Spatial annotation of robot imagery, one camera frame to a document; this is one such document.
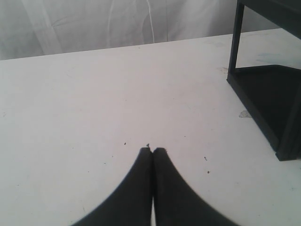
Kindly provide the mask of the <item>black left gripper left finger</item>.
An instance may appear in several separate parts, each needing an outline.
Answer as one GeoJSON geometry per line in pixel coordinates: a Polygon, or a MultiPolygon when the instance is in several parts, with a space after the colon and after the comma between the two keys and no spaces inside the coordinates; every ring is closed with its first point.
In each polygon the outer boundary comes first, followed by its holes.
{"type": "Polygon", "coordinates": [[[97,208],[75,226],[150,226],[153,197],[153,156],[140,149],[128,174],[97,208]]]}

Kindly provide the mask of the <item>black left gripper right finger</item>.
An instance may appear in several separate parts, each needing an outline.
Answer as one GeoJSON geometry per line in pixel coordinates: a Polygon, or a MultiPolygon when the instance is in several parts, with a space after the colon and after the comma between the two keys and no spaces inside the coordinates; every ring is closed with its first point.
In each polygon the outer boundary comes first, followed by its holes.
{"type": "Polygon", "coordinates": [[[158,226],[231,226],[181,177],[164,148],[153,152],[154,209],[158,226]]]}

